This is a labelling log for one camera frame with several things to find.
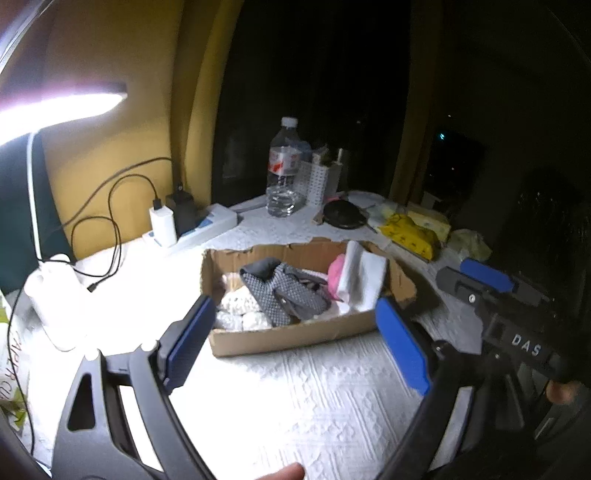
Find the white plastic bottle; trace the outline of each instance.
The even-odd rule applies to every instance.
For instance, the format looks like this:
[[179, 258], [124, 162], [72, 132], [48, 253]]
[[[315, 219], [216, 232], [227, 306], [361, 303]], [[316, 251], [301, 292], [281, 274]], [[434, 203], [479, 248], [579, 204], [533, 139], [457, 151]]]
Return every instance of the white plastic bottle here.
[[301, 161], [297, 148], [297, 118], [281, 119], [281, 130], [271, 141], [267, 172], [267, 212], [276, 217], [286, 217], [303, 204], [301, 196], [294, 191], [294, 179]]

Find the curtain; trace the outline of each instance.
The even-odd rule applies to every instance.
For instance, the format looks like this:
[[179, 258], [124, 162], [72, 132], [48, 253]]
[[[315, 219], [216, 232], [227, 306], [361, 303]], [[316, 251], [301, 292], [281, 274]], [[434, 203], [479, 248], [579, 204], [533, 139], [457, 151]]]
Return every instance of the curtain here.
[[445, 0], [413, 0], [407, 109], [389, 198], [419, 201], [436, 122]]

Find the cardboard box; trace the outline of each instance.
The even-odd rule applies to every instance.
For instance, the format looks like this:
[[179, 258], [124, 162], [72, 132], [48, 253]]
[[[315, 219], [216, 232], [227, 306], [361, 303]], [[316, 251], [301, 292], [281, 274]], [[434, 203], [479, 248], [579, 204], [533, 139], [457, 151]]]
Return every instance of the cardboard box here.
[[[361, 242], [361, 244], [368, 251], [388, 258], [384, 294], [392, 295], [403, 308], [412, 303], [417, 289], [394, 259], [370, 242]], [[337, 255], [344, 254], [346, 247], [347, 242], [315, 238], [308, 244], [257, 245], [245, 251], [208, 250], [202, 265], [202, 292], [210, 295], [218, 304], [225, 293], [221, 281], [223, 274], [238, 272], [243, 265], [266, 257], [279, 258], [296, 268], [326, 273], [330, 263]], [[372, 310], [352, 313], [332, 320], [312, 320], [268, 330], [228, 332], [214, 329], [209, 334], [209, 342], [213, 354], [221, 357], [314, 345], [370, 332], [375, 328]]]

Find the power strip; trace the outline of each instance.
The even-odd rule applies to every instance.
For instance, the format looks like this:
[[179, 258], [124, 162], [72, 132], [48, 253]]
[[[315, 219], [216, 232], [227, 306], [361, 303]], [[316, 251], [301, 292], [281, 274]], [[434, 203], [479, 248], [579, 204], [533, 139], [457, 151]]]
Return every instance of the power strip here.
[[144, 233], [142, 238], [155, 255], [166, 257], [179, 250], [201, 245], [238, 225], [238, 214], [218, 203], [205, 208], [205, 211], [207, 212], [207, 216], [197, 228], [182, 234], [178, 241], [171, 247], [160, 245], [154, 238], [154, 232], [152, 230]]

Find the lamp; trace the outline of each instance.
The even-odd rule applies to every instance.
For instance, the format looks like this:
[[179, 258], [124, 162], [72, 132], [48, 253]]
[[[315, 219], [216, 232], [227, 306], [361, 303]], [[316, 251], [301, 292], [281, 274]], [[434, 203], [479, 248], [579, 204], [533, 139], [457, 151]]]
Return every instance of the lamp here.
[[33, 243], [37, 259], [41, 257], [37, 209], [33, 188], [33, 140], [45, 127], [81, 118], [102, 115], [127, 98], [123, 83], [100, 83], [69, 89], [44, 89], [0, 103], [0, 146], [29, 133], [27, 142], [27, 188]]
[[[33, 243], [39, 269], [27, 278], [25, 291], [31, 297], [43, 328], [56, 348], [68, 351], [83, 336], [81, 312], [87, 312], [89, 292], [79, 283], [67, 263], [43, 263], [33, 187], [33, 141], [42, 128], [101, 115], [127, 97], [122, 83], [101, 83], [70, 88], [27, 92], [10, 101], [0, 100], [0, 146], [29, 133], [27, 142], [27, 188]], [[52, 260], [68, 260], [64, 254]]]

